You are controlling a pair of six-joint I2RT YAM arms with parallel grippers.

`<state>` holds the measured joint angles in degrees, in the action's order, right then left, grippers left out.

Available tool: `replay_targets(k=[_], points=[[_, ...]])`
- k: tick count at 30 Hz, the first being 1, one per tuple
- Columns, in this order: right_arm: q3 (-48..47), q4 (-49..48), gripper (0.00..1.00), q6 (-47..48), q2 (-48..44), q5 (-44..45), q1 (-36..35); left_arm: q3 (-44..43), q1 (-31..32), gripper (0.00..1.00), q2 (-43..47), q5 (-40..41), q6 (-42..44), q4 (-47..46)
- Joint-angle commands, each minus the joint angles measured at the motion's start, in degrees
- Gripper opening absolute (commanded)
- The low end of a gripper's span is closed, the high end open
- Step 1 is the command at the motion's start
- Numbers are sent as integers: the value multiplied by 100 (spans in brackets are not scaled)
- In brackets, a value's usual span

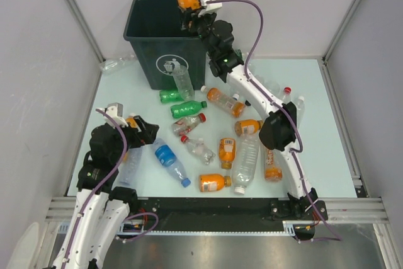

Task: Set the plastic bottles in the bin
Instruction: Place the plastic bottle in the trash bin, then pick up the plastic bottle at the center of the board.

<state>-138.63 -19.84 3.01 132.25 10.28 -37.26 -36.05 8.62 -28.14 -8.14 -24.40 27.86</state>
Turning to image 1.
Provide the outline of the yellow navy milk tea bottle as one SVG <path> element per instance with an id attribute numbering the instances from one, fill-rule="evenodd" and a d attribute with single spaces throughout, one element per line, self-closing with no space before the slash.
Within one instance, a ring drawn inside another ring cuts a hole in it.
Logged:
<path id="1" fill-rule="evenodd" d="M 139 125 L 135 119 L 135 115 L 134 114 L 130 114 L 126 119 L 125 119 L 126 123 L 128 124 L 129 127 L 133 128 L 133 129 L 137 129 L 140 130 Z"/>

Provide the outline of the orange juice bottle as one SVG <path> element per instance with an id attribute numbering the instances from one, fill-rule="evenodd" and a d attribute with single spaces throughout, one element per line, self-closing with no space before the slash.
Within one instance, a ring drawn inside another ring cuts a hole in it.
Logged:
<path id="1" fill-rule="evenodd" d="M 240 120 L 234 125 L 235 133 L 238 137 L 242 135 L 253 135 L 261 130 L 264 122 L 262 120 Z"/>
<path id="2" fill-rule="evenodd" d="M 207 174 L 199 176 L 199 189 L 202 193 L 217 192 L 225 187 L 230 187 L 232 180 L 230 176 L 220 174 Z"/>
<path id="3" fill-rule="evenodd" d="M 178 6 L 182 11 L 198 10 L 201 8 L 199 0 L 177 0 Z"/>

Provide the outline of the clear bottle blue cap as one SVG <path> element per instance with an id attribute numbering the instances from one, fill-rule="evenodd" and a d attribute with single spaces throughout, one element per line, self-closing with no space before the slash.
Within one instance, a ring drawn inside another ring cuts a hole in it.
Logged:
<path id="1" fill-rule="evenodd" d="M 134 181 L 136 172 L 140 167 L 143 148 L 129 149 L 119 167 L 118 181 L 119 184 L 131 186 Z"/>

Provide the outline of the red cap clear crushed bottle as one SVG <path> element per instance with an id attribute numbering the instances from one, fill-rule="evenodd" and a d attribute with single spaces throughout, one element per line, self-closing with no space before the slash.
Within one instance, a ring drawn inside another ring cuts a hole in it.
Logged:
<path id="1" fill-rule="evenodd" d="M 213 161 L 215 153 L 204 144 L 202 139 L 195 140 L 182 135 L 180 141 L 185 145 L 188 152 L 203 164 L 209 165 Z"/>

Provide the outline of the orange juice bottle front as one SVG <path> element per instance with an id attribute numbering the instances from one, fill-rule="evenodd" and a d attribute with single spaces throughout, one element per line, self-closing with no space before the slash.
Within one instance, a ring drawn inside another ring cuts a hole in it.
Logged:
<path id="1" fill-rule="evenodd" d="M 202 193 L 217 192 L 225 187 L 230 187 L 232 180 L 230 176 L 220 174 L 207 174 L 199 176 L 199 189 Z"/>

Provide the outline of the orange juice bottle barcode up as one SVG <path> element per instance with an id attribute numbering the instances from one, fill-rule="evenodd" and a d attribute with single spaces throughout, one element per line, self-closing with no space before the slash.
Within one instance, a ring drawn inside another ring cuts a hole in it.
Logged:
<path id="1" fill-rule="evenodd" d="M 223 138 L 219 143 L 219 159 L 222 169 L 231 169 L 236 157 L 236 140 Z"/>

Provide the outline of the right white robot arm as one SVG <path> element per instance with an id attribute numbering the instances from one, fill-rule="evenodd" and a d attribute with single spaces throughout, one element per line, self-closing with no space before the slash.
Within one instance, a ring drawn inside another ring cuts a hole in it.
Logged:
<path id="1" fill-rule="evenodd" d="M 248 70 L 242 57 L 233 49 L 232 25 L 216 19 L 216 13 L 201 9 L 181 9 L 181 27 L 198 36 L 207 51 L 212 74 L 238 90 L 263 119 L 259 139 L 267 149 L 276 150 L 283 158 L 286 171 L 290 211 L 297 219 L 317 217 L 325 220 L 320 204 L 300 164 L 302 140 L 297 129 L 297 108 L 282 103 Z"/>

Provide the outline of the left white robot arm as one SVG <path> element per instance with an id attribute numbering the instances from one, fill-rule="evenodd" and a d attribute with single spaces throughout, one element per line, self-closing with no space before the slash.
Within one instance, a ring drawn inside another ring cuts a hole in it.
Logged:
<path id="1" fill-rule="evenodd" d="M 52 268 L 103 267 L 124 219 L 139 211 L 137 192 L 113 185 L 118 168 L 129 150 L 152 144 L 158 130 L 138 115 L 92 130 L 78 174 L 74 212 Z"/>

